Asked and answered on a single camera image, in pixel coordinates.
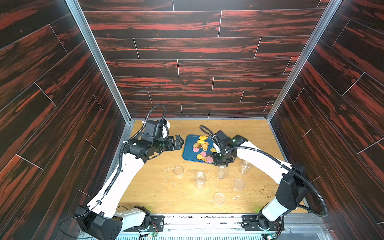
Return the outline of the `clear jar with yellow cookies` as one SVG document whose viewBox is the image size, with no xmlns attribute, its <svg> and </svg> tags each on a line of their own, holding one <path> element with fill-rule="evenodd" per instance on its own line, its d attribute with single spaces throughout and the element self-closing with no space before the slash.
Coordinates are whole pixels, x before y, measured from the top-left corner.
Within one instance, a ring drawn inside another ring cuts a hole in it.
<svg viewBox="0 0 384 240">
<path fill-rule="evenodd" d="M 228 167 L 225 165 L 218 166 L 217 177 L 219 179 L 225 179 L 228 177 Z"/>
</svg>

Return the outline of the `clear jar with pink cookie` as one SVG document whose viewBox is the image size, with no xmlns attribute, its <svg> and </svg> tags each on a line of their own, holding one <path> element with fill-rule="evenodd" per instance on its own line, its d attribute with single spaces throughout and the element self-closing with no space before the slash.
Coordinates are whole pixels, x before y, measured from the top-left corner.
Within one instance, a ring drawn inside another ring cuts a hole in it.
<svg viewBox="0 0 384 240">
<path fill-rule="evenodd" d="M 242 175 L 247 175 L 253 166 L 254 165 L 251 164 L 250 162 L 242 160 L 240 165 L 239 165 L 238 171 Z"/>
</svg>

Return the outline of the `clear jar with mixed cookies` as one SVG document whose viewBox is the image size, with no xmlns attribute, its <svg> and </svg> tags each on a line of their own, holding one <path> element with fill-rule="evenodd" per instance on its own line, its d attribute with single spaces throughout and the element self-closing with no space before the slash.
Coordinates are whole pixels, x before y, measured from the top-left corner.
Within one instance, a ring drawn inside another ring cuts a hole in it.
<svg viewBox="0 0 384 240">
<path fill-rule="evenodd" d="M 206 185 L 206 175 L 204 172 L 200 171 L 195 174 L 196 189 L 202 190 Z"/>
</svg>

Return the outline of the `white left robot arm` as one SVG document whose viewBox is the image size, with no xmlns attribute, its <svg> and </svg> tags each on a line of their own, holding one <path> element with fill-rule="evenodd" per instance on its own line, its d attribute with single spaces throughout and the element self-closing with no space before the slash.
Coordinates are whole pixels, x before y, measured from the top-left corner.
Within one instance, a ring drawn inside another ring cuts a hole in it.
<svg viewBox="0 0 384 240">
<path fill-rule="evenodd" d="M 75 210 L 81 230 L 98 240 L 114 240 L 125 230 L 145 231 L 151 224 L 151 212 L 136 206 L 124 212 L 117 208 L 128 186 L 144 164 L 163 152 L 182 149 L 184 140 L 179 136 L 146 140 L 131 139 L 119 154 L 119 165 L 102 189 L 86 205 Z"/>
</svg>

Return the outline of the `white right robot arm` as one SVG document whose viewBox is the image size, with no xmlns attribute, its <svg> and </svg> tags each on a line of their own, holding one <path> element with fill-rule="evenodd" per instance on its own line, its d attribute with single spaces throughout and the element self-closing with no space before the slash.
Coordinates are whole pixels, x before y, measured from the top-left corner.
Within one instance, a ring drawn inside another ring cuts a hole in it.
<svg viewBox="0 0 384 240">
<path fill-rule="evenodd" d="M 213 161 L 216 166 L 227 167 L 235 158 L 240 158 L 258 168 L 278 185 L 275 197 L 258 214 L 259 224 L 270 224 L 298 208 L 309 192 L 309 182 L 304 169 L 283 162 L 262 151 L 240 135 L 228 137 L 222 131 L 213 135 Z"/>
</svg>

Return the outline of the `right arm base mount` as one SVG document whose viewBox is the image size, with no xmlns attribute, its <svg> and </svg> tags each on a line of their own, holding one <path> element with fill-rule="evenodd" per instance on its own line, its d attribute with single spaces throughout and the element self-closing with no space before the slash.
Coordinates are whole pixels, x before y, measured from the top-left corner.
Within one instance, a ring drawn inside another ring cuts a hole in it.
<svg viewBox="0 0 384 240">
<path fill-rule="evenodd" d="M 242 228 L 248 232 L 261 231 L 264 240 L 276 240 L 283 232 L 285 217 L 279 216 L 276 220 L 268 220 L 261 212 L 256 215 L 242 215 Z"/>
</svg>

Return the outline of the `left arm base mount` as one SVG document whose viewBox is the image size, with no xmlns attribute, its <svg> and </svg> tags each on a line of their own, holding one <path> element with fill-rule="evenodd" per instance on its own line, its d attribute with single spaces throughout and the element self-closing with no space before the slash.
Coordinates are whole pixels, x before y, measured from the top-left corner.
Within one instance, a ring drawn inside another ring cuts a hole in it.
<svg viewBox="0 0 384 240">
<path fill-rule="evenodd" d="M 151 211 L 141 206 L 134 206 L 128 210 L 124 206 L 118 206 L 126 210 L 118 213 L 123 220 L 123 233 L 138 233 L 139 238 L 156 237 L 164 230 L 165 216 L 153 215 Z"/>
</svg>

